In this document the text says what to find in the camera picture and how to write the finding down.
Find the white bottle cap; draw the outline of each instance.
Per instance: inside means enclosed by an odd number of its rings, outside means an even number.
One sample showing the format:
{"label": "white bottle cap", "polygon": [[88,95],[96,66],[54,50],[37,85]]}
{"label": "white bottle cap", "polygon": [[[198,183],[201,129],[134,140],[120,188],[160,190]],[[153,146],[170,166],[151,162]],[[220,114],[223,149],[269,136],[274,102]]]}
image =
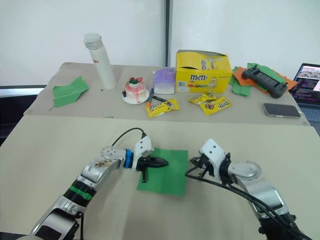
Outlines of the white bottle cap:
{"label": "white bottle cap", "polygon": [[86,33],[84,35],[84,44],[90,50],[97,50],[104,46],[101,36],[97,33]]}

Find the cardboard box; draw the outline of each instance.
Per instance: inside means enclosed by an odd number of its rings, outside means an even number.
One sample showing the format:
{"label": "cardboard box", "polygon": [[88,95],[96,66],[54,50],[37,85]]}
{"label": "cardboard box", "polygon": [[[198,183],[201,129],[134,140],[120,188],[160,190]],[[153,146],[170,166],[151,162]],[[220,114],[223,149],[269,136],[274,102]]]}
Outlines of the cardboard box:
{"label": "cardboard box", "polygon": [[223,94],[231,75],[226,54],[199,50],[179,50],[176,53],[177,92]]}

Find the wire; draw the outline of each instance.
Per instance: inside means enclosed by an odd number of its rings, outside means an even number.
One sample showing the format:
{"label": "wire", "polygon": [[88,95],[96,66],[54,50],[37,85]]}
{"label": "wire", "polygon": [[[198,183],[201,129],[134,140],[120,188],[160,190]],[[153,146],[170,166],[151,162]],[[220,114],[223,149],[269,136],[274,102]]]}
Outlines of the wire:
{"label": "wire", "polygon": [[83,214],[81,217],[80,240],[84,240],[84,221],[85,221],[85,214]]}
{"label": "wire", "polygon": [[199,180],[205,183],[209,183],[212,185],[215,185],[217,187],[226,189],[232,193],[235,193],[245,199],[247,199],[249,202],[253,203],[254,205],[258,206],[269,218],[271,218],[273,221],[275,221],[277,224],[279,224],[280,226],[284,227],[285,230],[290,233],[292,236],[296,237],[299,240],[302,240],[303,238],[306,240],[312,240],[310,237],[304,235],[302,232],[297,231],[296,229],[292,228],[287,222],[285,222],[282,217],[280,215],[278,215],[269,205],[267,205],[265,202],[261,201],[260,199],[252,196],[251,194],[242,191],[241,189],[231,186],[229,185],[223,185],[221,183],[215,182],[215,181],[211,181],[202,177],[198,177],[198,176],[193,176],[190,175],[189,173],[191,173],[192,171],[194,171],[195,169],[197,169],[198,166],[195,166],[191,169],[189,169],[186,173],[185,176],[191,179],[195,179],[195,180]]}
{"label": "wire", "polygon": [[133,128],[131,128],[131,129],[125,131],[124,133],[122,133],[122,134],[114,141],[114,143],[112,144],[112,146],[114,146],[114,145],[119,141],[120,138],[122,138],[125,134],[127,134],[128,132],[130,132],[130,131],[132,131],[132,130],[140,130],[140,131],[142,132],[142,137],[144,137],[144,136],[146,135],[145,132],[144,132],[140,127],[133,127]]}

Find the white wall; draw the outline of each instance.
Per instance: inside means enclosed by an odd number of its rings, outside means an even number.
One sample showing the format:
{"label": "white wall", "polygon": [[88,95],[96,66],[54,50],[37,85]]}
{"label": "white wall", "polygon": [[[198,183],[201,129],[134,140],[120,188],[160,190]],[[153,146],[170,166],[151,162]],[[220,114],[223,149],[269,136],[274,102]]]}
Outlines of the white wall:
{"label": "white wall", "polygon": [[102,36],[112,64],[165,64],[163,0],[0,0],[0,84],[47,84],[64,62],[92,63],[85,33]]}
{"label": "white wall", "polygon": [[174,0],[170,65],[179,49],[205,50],[292,79],[301,63],[320,64],[319,10],[319,0]]}

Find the candy wrapper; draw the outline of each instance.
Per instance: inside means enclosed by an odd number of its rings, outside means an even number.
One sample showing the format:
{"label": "candy wrapper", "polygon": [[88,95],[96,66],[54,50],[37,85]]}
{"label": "candy wrapper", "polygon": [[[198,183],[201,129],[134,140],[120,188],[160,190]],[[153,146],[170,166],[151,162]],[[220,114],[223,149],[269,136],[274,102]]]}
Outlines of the candy wrapper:
{"label": "candy wrapper", "polygon": [[207,101],[212,101],[212,100],[216,100],[216,99],[217,99],[217,97],[214,96],[212,93],[202,93],[199,96],[191,98],[189,100],[189,102],[193,103],[195,105],[200,105],[200,104],[203,104],[203,103],[205,103]]}
{"label": "candy wrapper", "polygon": [[200,108],[205,115],[210,116],[232,106],[232,103],[225,96],[219,97],[217,100],[207,101],[200,104]]}
{"label": "candy wrapper", "polygon": [[168,101],[146,107],[145,109],[146,113],[148,114],[148,117],[154,118],[164,113],[171,112],[172,110],[179,110],[179,105],[177,100],[173,98]]}

